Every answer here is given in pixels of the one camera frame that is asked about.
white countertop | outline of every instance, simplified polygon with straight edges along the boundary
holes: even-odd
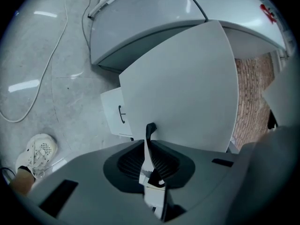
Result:
[[[226,152],[238,108],[238,78],[228,39],[218,21],[162,42],[121,75],[135,140],[153,140]]]
[[[260,0],[196,0],[209,20],[218,20],[222,26],[256,33],[276,47],[285,49],[279,27],[261,10]]]

person's foot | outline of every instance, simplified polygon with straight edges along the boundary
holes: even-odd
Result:
[[[36,179],[41,178],[56,151],[57,145],[53,138],[47,134],[35,135],[27,143],[26,150],[19,155],[15,170],[17,172],[19,167],[25,166]]]

cabinet handle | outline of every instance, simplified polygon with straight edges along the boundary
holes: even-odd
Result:
[[[122,123],[125,123],[125,121],[123,120],[122,118],[122,115],[126,115],[126,113],[121,113],[121,110],[120,110],[121,106],[119,105],[119,114],[120,114],[120,117],[121,117],[121,120],[122,120]]]

drawer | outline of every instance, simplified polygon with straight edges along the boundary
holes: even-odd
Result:
[[[111,133],[132,137],[121,88],[102,93],[101,100]]]

marble floor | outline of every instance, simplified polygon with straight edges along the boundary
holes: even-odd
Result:
[[[91,10],[99,0],[91,0]],[[110,133],[100,94],[120,86],[117,74],[90,65],[81,17],[89,0],[66,0],[68,25],[29,115],[8,123],[0,117],[0,162],[15,169],[18,155],[38,133],[59,147],[48,173],[70,159],[130,141]],[[28,110],[50,53],[65,25],[64,0],[26,0],[0,44],[0,110],[11,120]],[[90,37],[92,21],[84,17]]]

